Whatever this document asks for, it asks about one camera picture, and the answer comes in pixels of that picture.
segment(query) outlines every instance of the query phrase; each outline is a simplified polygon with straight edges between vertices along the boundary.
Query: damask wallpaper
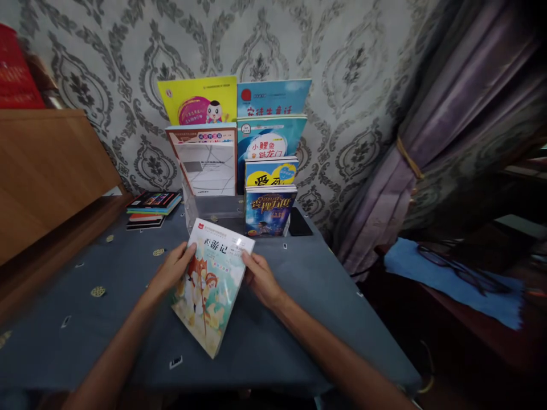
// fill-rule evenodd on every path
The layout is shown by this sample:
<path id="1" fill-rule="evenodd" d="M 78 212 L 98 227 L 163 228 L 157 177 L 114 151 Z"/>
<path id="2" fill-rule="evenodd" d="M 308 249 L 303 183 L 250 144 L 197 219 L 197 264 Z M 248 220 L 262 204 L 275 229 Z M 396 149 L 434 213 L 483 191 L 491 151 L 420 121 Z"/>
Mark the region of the damask wallpaper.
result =
<path id="1" fill-rule="evenodd" d="M 401 103 L 456 3 L 6 0 L 0 19 L 51 67 L 66 104 L 87 112 L 134 192 L 181 183 L 158 80 L 311 77 L 297 185 L 327 233 L 392 142 Z"/>

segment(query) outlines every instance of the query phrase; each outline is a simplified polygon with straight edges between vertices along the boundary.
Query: black phone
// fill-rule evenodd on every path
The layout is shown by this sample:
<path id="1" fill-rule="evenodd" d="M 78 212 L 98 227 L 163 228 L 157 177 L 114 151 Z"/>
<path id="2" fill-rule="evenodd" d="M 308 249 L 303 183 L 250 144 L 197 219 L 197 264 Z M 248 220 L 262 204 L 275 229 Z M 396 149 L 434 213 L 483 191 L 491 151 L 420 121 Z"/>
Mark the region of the black phone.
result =
<path id="1" fill-rule="evenodd" d="M 308 226 L 308 223 L 298 210 L 298 208 L 291 209 L 291 224 L 289 225 L 289 233 L 292 236 L 308 236 L 313 235 L 312 230 Z"/>

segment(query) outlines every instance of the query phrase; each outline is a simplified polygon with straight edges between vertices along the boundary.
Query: blue tablecloth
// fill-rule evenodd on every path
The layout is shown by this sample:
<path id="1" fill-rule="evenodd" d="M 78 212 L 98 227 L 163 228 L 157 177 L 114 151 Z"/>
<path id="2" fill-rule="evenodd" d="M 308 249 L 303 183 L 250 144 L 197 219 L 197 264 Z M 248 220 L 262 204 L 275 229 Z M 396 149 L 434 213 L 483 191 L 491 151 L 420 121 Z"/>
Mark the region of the blue tablecloth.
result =
<path id="1" fill-rule="evenodd" d="M 126 215 L 69 262 L 16 322 L 0 350 L 0 388 L 77 387 L 113 338 L 165 256 L 188 239 L 182 208 L 160 229 L 126 231 Z M 305 310 L 394 383 L 415 394 L 421 379 L 311 224 L 314 236 L 257 239 L 280 285 Z M 108 235 L 114 235 L 111 243 Z M 90 295 L 103 286 L 107 295 Z M 72 318 L 67 327 L 64 318 Z M 169 362 L 183 363 L 169 370 Z M 278 387 L 317 395 L 331 384 L 296 339 L 245 286 L 236 299 L 218 356 L 211 360 L 165 300 L 144 341 L 130 384 L 146 388 Z"/>

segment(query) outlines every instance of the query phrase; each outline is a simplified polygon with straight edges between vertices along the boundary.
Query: colorful book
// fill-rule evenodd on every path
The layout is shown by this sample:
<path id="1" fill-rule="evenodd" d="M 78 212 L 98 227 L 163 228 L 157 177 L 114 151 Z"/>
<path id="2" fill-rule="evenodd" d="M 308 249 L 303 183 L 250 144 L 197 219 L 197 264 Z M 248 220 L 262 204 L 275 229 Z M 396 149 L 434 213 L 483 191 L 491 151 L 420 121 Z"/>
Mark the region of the colorful book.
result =
<path id="1" fill-rule="evenodd" d="M 295 181 L 298 158 L 246 159 L 245 185 L 291 185 Z"/>
<path id="2" fill-rule="evenodd" d="M 171 125 L 216 124 L 234 121 L 237 115 L 237 79 L 158 81 Z"/>
<path id="3" fill-rule="evenodd" d="M 161 215 L 150 215 L 150 214 L 132 214 L 129 217 L 130 222 L 148 222 L 162 219 Z"/>
<path id="4" fill-rule="evenodd" d="M 238 194 L 245 185 L 245 160 L 289 157 L 296 154 L 306 116 L 247 117 L 238 119 Z"/>
<path id="5" fill-rule="evenodd" d="M 238 118 L 302 114 L 311 79 L 238 84 Z"/>
<path id="6" fill-rule="evenodd" d="M 216 124 L 173 125 L 165 132 L 171 144 L 185 142 L 235 142 L 238 124 L 236 122 L 217 122 Z"/>
<path id="7" fill-rule="evenodd" d="M 126 206 L 128 214 L 169 215 L 182 200 L 178 192 L 143 192 Z"/>
<path id="8" fill-rule="evenodd" d="M 248 236 L 282 236 L 295 202 L 294 185 L 246 187 L 245 224 Z"/>
<path id="9" fill-rule="evenodd" d="M 241 252 L 251 253 L 255 241 L 198 218 L 188 240 L 192 243 L 197 250 L 172 292 L 171 306 L 214 359 L 245 273 Z"/>

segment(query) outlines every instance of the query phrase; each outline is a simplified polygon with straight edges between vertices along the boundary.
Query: book cover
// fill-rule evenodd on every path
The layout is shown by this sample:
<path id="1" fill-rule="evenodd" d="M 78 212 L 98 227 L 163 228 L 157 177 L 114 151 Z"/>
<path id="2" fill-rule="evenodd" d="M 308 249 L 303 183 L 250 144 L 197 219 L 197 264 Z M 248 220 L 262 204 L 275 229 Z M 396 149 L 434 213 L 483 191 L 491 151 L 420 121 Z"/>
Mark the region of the book cover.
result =
<path id="1" fill-rule="evenodd" d="M 243 194 L 245 160 L 289 157 L 296 154 L 306 116 L 247 117 L 238 119 L 238 194 Z"/>
<path id="2" fill-rule="evenodd" d="M 296 198 L 296 186 L 246 188 L 245 224 L 248 236 L 282 236 Z"/>
<path id="3" fill-rule="evenodd" d="M 236 184 L 233 142 L 173 145 L 182 175 L 196 196 L 234 196 Z"/>
<path id="4" fill-rule="evenodd" d="M 203 219 L 196 219 L 188 245 L 197 249 L 172 292 L 171 306 L 212 359 L 218 354 L 245 273 L 242 250 L 255 241 Z"/>
<path id="5" fill-rule="evenodd" d="M 158 81 L 171 125 L 216 124 L 234 121 L 237 115 L 237 79 Z"/>
<path id="6" fill-rule="evenodd" d="M 298 158 L 280 157 L 273 160 L 245 160 L 245 185 L 291 185 L 295 181 Z"/>
<path id="7" fill-rule="evenodd" d="M 132 214 L 129 217 L 130 222 L 144 222 L 144 221 L 155 221 L 160 220 L 163 217 L 161 215 L 150 215 L 150 214 Z"/>
<path id="8" fill-rule="evenodd" d="M 173 125 L 165 132 L 171 144 L 186 142 L 235 142 L 238 131 L 236 122 L 217 122 L 216 124 Z"/>
<path id="9" fill-rule="evenodd" d="M 171 202 L 179 195 L 178 192 L 143 192 L 135 198 L 127 209 L 166 209 L 171 205 Z"/>
<path id="10" fill-rule="evenodd" d="M 311 79 L 238 84 L 238 118 L 302 114 Z"/>
<path id="11" fill-rule="evenodd" d="M 170 203 L 167 205 L 166 208 L 160 208 L 160 207 L 144 207 L 144 208 L 134 208 L 131 205 L 127 208 L 127 214 L 149 214 L 149 215 L 169 215 L 177 206 L 177 204 L 182 200 L 182 197 L 176 193 L 177 196 L 173 200 L 170 201 Z"/>

